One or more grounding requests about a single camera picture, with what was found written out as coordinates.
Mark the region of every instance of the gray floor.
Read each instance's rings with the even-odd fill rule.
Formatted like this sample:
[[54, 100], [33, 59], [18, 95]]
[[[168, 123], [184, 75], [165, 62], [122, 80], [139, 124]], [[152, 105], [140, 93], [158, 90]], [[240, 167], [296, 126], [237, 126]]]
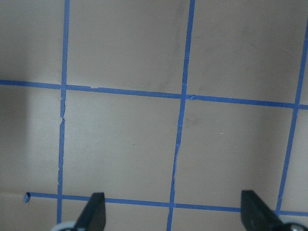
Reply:
[[308, 225], [308, 2], [193, 3], [0, 1], [1, 231], [76, 220], [93, 192], [107, 231], [243, 231], [243, 189]]

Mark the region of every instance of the vertical blue tape strip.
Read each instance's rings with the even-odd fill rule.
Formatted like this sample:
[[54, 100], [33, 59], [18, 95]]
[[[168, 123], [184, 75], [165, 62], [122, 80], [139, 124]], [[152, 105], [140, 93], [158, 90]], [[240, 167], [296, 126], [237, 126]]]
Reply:
[[[64, 158], [64, 130], [65, 130], [65, 100], [66, 100], [66, 73], [67, 73], [67, 50], [69, 29], [70, 0], [64, 2], [64, 27], [63, 27], [63, 49], [62, 49], [62, 83], [61, 83], [61, 110], [60, 138], [59, 138], [59, 171], [58, 171], [58, 195], [63, 191], [63, 158]], [[57, 198], [57, 223], [62, 220], [62, 198]]]
[[181, 92], [181, 101], [180, 101], [180, 112], [179, 112], [179, 120], [178, 120], [177, 138], [176, 138], [174, 160], [173, 160], [173, 170], [172, 170], [171, 190], [170, 190], [170, 202], [169, 202], [169, 214], [168, 214], [168, 219], [167, 219], [167, 231], [171, 231], [173, 209], [174, 209], [174, 206], [175, 206], [174, 205], [175, 175], [176, 175], [176, 172], [177, 172], [177, 161], [178, 161], [178, 154], [179, 154], [179, 150], [180, 150], [183, 121], [184, 121], [186, 92], [187, 92], [187, 80], [188, 80], [188, 64], [189, 64], [189, 56], [190, 56], [191, 40], [192, 40], [192, 30], [193, 30], [192, 25], [193, 25], [194, 6], [195, 6], [195, 0], [191, 0], [190, 6], [189, 6], [189, 15], [188, 15], [187, 32], [186, 32], [186, 45], [185, 45], [185, 55], [184, 55], [184, 64], [183, 64], [183, 78], [182, 78], [182, 92]]
[[306, 22], [306, 32], [305, 32], [305, 39], [304, 39], [304, 45], [303, 45], [302, 60], [301, 60], [301, 65], [300, 65], [300, 70], [299, 70], [298, 84], [297, 84], [296, 96], [295, 96], [295, 104], [297, 107], [293, 109], [293, 116], [292, 116], [292, 122], [291, 122], [291, 127], [290, 127], [287, 151], [286, 151], [286, 155], [284, 159], [282, 178], [280, 181], [280, 188], [279, 188], [278, 199], [277, 199], [276, 210], [275, 210], [277, 215], [280, 214], [280, 211], [281, 211], [284, 187], [285, 187], [285, 182], [287, 178], [292, 144], [293, 144], [294, 133], [295, 133], [295, 128], [296, 128], [297, 114], [298, 114], [298, 109], [300, 108], [300, 97], [301, 97], [304, 75], [305, 75], [307, 49], [308, 49], [308, 19]]

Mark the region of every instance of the blue grid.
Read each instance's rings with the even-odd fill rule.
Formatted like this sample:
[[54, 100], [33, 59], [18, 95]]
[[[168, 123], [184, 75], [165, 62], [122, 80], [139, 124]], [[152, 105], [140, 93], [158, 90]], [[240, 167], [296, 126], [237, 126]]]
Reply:
[[294, 133], [295, 133], [297, 114], [298, 114], [299, 110], [308, 110], [308, 105], [300, 104], [300, 97], [301, 97], [301, 91], [302, 91], [302, 86], [303, 86], [306, 57], [307, 57], [307, 50], [308, 50], [308, 21], [307, 21], [307, 26], [306, 26], [305, 39], [304, 39], [303, 52], [302, 52], [302, 59], [301, 59], [301, 66], [300, 66], [298, 85], [297, 85], [296, 97], [295, 97], [294, 103], [281, 103], [281, 102], [236, 99], [236, 98], [214, 97], [214, 96], [204, 96], [204, 95], [189, 95], [189, 94], [186, 94], [186, 91], [187, 91], [188, 65], [189, 65], [189, 57], [190, 57], [191, 36], [192, 36], [192, 29], [193, 29], [192, 25], [193, 25], [193, 16], [194, 16], [194, 6], [195, 6], [195, 0], [190, 0], [189, 17], [188, 17], [188, 25], [187, 25], [187, 35], [186, 35], [186, 46], [185, 46], [185, 57], [184, 57], [184, 64], [183, 64], [183, 78], [182, 78], [181, 94], [163, 93], [163, 92], [150, 92], [150, 91], [142, 91], [142, 90], [91, 88], [91, 87], [87, 87], [87, 86], [67, 85], [66, 84], [66, 71], [67, 71], [66, 62], [67, 62], [67, 51], [68, 51], [70, 0], [65, 0], [65, 7], [64, 7], [64, 33], [63, 33], [63, 59], [62, 59], [62, 82], [61, 82], [61, 85], [50, 84], [50, 83], [39, 83], [39, 82], [0, 80], [0, 85], [61, 90], [60, 117], [62, 119], [62, 122], [60, 124], [60, 137], [59, 137], [59, 171], [58, 171], [58, 182], [59, 182], [59, 184], [58, 184], [58, 191], [57, 191], [57, 194], [30, 192], [32, 197], [57, 199], [57, 223], [61, 222], [62, 200], [63, 199], [65, 199], [65, 200], [78, 200], [78, 201], [88, 201], [89, 200], [89, 197], [87, 197], [87, 196], [63, 195], [63, 158], [64, 158], [64, 132], [65, 132], [64, 115], [65, 115], [66, 90], [92, 91], [92, 92], [103, 92], [103, 93], [110, 93], [110, 94], [137, 95], [137, 96], [147, 96], [147, 97], [161, 97], [161, 98], [172, 98], [172, 99], [179, 99], [180, 100], [178, 130], [177, 130], [177, 138], [176, 138], [176, 146], [175, 146], [175, 154], [174, 154], [174, 163], [173, 163], [173, 172], [172, 172], [169, 203], [106, 198], [107, 203], [168, 207], [169, 208], [169, 215], [168, 215], [168, 219], [167, 219], [167, 231], [170, 231], [171, 227], [172, 227], [172, 217], [173, 217], [173, 209], [174, 208], [240, 212], [240, 208], [237, 208], [237, 207], [190, 205], [190, 204], [175, 203], [175, 200], [174, 200], [174, 198], [175, 198], [175, 175], [176, 175], [176, 168], [177, 168], [178, 152], [179, 152], [179, 148], [180, 148], [180, 144], [181, 144], [182, 126], [183, 126], [186, 100], [201, 100], [201, 101], [207, 101], [207, 102], [239, 103], [239, 104], [246, 104], [246, 105], [292, 108], [293, 109], [293, 116], [292, 116], [292, 122], [291, 122], [291, 127], [290, 127], [290, 133], [289, 133], [289, 138], [288, 138], [287, 150], [286, 150], [286, 155], [285, 155], [285, 160], [284, 160], [282, 178], [281, 178], [279, 195], [278, 195], [278, 199], [277, 199], [277, 205], [276, 205], [275, 212], [276, 212], [277, 215], [308, 217], [308, 212], [282, 211], [281, 210], [283, 192], [284, 192], [284, 187], [285, 187], [285, 182], [286, 182], [286, 177], [287, 177], [287, 172], [288, 172], [288, 166], [289, 166], [289, 162], [290, 162], [293, 138], [294, 138]]

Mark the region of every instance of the floor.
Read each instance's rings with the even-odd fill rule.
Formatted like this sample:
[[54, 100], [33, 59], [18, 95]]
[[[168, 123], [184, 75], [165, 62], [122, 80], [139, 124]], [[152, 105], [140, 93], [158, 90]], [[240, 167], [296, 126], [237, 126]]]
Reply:
[[50, 230], [105, 192], [106, 231], [244, 231], [244, 189], [308, 225], [307, 16], [2, 0], [0, 230]]

